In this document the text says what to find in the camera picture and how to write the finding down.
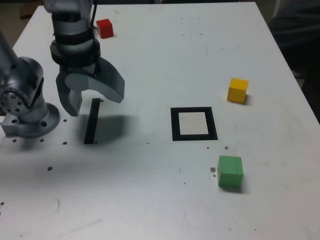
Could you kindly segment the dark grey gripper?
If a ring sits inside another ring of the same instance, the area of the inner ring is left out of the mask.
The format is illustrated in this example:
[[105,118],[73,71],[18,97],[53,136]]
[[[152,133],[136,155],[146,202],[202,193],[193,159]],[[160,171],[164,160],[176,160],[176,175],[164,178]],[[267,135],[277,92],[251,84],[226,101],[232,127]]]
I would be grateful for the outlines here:
[[82,91],[99,92],[115,103],[121,103],[125,95],[125,80],[118,70],[104,58],[98,63],[80,67],[59,65],[56,85],[59,100],[65,111],[77,117],[82,104]]

